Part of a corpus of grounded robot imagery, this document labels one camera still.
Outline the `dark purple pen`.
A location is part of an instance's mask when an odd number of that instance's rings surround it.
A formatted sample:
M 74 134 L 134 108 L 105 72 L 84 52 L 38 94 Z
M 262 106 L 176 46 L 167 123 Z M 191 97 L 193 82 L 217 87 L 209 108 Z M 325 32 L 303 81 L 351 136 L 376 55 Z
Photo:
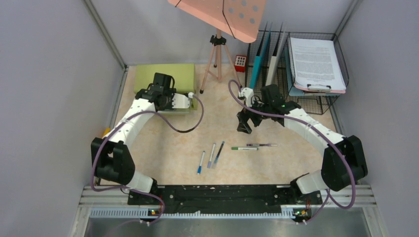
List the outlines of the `dark purple pen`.
M 277 144 L 246 144 L 247 147 L 276 147 Z

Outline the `green metal drawer box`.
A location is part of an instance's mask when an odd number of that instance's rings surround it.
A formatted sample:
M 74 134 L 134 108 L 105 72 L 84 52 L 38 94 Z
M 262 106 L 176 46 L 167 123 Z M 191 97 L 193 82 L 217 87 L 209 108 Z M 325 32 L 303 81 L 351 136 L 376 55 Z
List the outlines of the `green metal drawer box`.
M 166 74 L 174 78 L 174 88 L 177 94 L 186 94 L 189 92 L 197 93 L 197 79 L 195 74 L 194 64 L 141 64 L 136 66 L 136 76 L 134 84 L 134 92 L 139 92 L 141 89 L 146 89 L 149 84 L 153 82 L 155 73 Z M 134 99 L 130 111 L 138 110 L 137 106 L 146 108 L 148 102 L 135 102 Z M 196 98 L 189 102 L 189 108 L 165 109 L 158 111 L 160 114 L 175 115 L 188 114 L 193 110 L 197 110 L 200 106 Z

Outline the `light blue clipboard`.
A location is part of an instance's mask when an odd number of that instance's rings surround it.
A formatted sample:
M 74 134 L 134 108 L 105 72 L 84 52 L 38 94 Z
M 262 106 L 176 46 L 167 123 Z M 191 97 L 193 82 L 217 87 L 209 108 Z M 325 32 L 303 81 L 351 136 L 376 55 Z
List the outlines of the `light blue clipboard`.
M 316 91 L 304 91 L 296 88 L 292 82 L 292 71 L 291 71 L 291 64 L 290 64 L 290 56 L 288 47 L 284 47 L 284 59 L 285 59 L 285 68 L 287 74 L 287 88 L 289 96 L 339 96 L 339 93 L 330 93 L 330 92 L 316 92 Z

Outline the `teal file folder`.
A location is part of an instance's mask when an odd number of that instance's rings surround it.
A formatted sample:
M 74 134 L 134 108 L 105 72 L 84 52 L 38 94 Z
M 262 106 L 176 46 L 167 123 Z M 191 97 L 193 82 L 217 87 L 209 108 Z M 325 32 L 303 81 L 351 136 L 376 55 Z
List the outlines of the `teal file folder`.
M 256 56 L 254 58 L 253 68 L 252 68 L 252 75 L 250 81 L 250 88 L 255 89 L 258 77 L 260 75 L 261 68 L 263 66 L 264 57 L 267 51 L 267 48 L 270 44 L 270 34 L 271 30 L 267 30 L 267 24 L 265 24 L 265 29 L 262 34 L 262 38 L 257 49 Z

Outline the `grey white file folder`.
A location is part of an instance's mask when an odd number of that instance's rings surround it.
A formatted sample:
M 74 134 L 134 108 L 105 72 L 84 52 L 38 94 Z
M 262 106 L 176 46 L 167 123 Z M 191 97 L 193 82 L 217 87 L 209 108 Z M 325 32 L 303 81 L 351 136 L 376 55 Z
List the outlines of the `grey white file folder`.
M 284 41 L 285 41 L 285 34 L 286 34 L 286 28 L 287 28 L 287 22 L 281 23 L 280 32 L 278 34 L 277 42 L 275 44 L 275 48 L 273 51 L 273 54 L 270 58 L 270 64 L 268 67 L 268 73 L 266 77 L 265 86 L 271 85 L 275 82 L 275 73 L 278 68 L 279 59 L 282 54 L 282 50 L 284 47 Z

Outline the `black wire mesh file rack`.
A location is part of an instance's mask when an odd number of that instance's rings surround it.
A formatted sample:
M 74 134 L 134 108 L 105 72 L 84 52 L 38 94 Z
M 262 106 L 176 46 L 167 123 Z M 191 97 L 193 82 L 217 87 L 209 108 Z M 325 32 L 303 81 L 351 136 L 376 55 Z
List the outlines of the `black wire mesh file rack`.
M 275 84 L 286 101 L 324 114 L 349 84 L 337 35 L 260 30 L 248 46 L 245 87 L 261 95 Z

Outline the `pink clipboard with papers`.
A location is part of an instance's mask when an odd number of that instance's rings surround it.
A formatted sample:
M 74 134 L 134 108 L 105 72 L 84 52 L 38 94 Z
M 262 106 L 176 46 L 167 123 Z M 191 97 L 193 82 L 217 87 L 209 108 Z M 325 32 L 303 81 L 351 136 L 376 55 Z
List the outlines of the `pink clipboard with papers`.
M 332 40 L 290 37 L 293 85 L 304 91 L 344 94 L 346 85 Z

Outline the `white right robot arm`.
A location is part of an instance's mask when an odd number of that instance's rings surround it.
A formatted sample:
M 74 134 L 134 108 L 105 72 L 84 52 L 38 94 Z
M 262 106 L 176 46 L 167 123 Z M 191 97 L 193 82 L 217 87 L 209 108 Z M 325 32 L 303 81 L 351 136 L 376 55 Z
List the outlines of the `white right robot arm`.
M 251 134 L 249 120 L 257 127 L 264 119 L 271 119 L 296 132 L 322 155 L 320 170 L 291 181 L 290 198 L 293 202 L 304 203 L 310 193 L 323 189 L 340 191 L 367 176 L 361 140 L 354 135 L 345 137 L 328 129 L 298 103 L 286 101 L 277 85 L 263 87 L 261 97 L 256 96 L 251 88 L 241 88 L 236 99 L 245 105 L 237 113 L 239 132 Z

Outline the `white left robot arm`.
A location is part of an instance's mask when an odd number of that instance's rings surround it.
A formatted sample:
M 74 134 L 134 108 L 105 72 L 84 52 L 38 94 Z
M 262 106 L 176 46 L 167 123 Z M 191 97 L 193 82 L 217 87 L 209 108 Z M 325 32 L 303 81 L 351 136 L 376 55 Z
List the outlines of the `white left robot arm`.
M 140 191 L 139 196 L 146 204 L 158 199 L 158 190 L 153 178 L 137 171 L 129 148 L 145 123 L 159 110 L 172 108 L 176 93 L 174 78 L 155 73 L 153 82 L 139 90 L 128 112 L 117 126 L 103 138 L 95 138 L 92 149 L 92 175 Z

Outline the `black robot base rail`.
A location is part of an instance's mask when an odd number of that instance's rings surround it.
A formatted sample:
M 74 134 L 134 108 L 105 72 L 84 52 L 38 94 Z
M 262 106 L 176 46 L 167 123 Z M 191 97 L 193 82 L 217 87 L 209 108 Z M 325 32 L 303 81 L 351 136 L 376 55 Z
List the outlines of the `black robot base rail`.
M 165 185 L 151 189 L 151 197 L 129 192 L 129 205 L 160 205 L 165 214 L 271 214 L 285 205 L 317 205 L 323 202 L 315 191 L 301 195 L 289 185 Z

